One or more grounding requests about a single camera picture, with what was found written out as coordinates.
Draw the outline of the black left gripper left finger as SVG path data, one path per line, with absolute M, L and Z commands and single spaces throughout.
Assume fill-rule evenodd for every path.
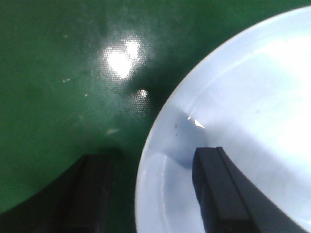
M 52 213 L 34 232 L 105 232 L 112 181 L 113 167 L 107 155 L 84 155 Z

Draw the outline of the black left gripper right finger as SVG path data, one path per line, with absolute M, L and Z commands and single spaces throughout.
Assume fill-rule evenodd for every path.
M 192 182 L 207 233 L 303 233 L 221 147 L 197 148 Z

